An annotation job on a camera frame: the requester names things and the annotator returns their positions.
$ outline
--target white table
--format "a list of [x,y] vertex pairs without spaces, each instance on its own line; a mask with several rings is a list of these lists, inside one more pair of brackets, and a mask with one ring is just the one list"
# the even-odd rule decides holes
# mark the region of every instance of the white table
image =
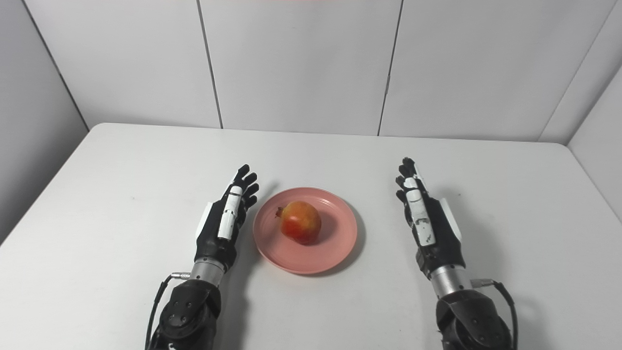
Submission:
[[[513,294],[521,349],[619,346],[622,225],[563,146],[103,124],[0,247],[0,348],[142,349],[159,282],[191,268],[206,201],[249,163],[259,205],[223,280],[217,349],[440,350],[394,195],[404,156],[452,206],[469,271]],[[360,241],[331,273],[292,275],[255,249],[257,208],[297,186],[357,216]]]

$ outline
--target white wall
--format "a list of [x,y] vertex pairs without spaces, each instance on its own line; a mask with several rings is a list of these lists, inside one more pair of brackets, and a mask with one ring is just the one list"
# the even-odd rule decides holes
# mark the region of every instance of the white wall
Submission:
[[376,135],[401,0],[202,0],[225,128]]
[[615,2],[404,0],[381,135],[537,141]]
[[570,140],[569,148],[622,220],[622,70]]
[[26,3],[91,126],[566,143],[622,62],[617,0]]
[[622,64],[622,1],[617,1],[538,141],[568,144]]
[[90,127],[220,127],[194,0],[26,4]]
[[23,3],[0,1],[0,243],[85,135]]

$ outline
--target robotic arm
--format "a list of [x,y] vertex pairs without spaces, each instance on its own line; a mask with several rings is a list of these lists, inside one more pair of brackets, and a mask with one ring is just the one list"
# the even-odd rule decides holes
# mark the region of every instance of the robotic arm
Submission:
[[[242,166],[223,197],[207,205],[197,229],[197,252],[190,273],[173,273],[160,285],[147,329],[146,349],[211,350],[220,314],[218,285],[236,258],[235,242],[246,211],[257,203],[257,174]],[[153,336],[156,307],[172,278],[186,280],[176,286],[164,306]]]
[[[396,195],[404,204],[406,222],[419,247],[419,268],[438,298],[436,322],[443,350],[516,350],[516,311],[509,293],[493,280],[468,278],[462,236],[447,201],[430,197],[412,159],[404,158],[399,172],[396,182],[401,189]],[[513,340],[493,301],[474,290],[487,285],[494,285],[510,305]]]

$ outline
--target black cable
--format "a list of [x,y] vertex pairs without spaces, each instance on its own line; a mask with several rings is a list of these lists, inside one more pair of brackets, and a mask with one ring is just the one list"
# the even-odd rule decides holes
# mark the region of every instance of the black cable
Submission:
[[503,283],[497,282],[497,281],[494,281],[493,283],[494,283],[494,287],[497,288],[499,293],[501,293],[501,295],[503,295],[503,298],[505,298],[506,302],[508,303],[509,310],[512,313],[512,333],[513,333],[512,349],[517,350],[518,349],[518,316],[516,316],[516,308],[514,307],[514,300],[512,299],[512,296],[509,294],[508,290],[505,288]]
[[160,299],[162,299],[162,295],[164,294],[164,290],[169,285],[170,280],[173,279],[172,275],[169,275],[162,283],[160,283],[160,289],[157,290],[157,294],[155,294],[154,306],[151,309],[151,315],[149,315],[149,324],[147,325],[147,340],[145,341],[145,350],[149,348],[149,343],[151,341],[151,327],[154,323],[154,318],[156,316],[157,305],[160,303]]

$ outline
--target red fruit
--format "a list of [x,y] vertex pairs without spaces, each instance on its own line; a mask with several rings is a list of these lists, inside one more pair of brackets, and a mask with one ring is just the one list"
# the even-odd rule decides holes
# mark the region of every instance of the red fruit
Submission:
[[276,216],[281,218],[281,232],[304,245],[317,241],[322,228],[320,213],[311,204],[295,201],[279,207]]

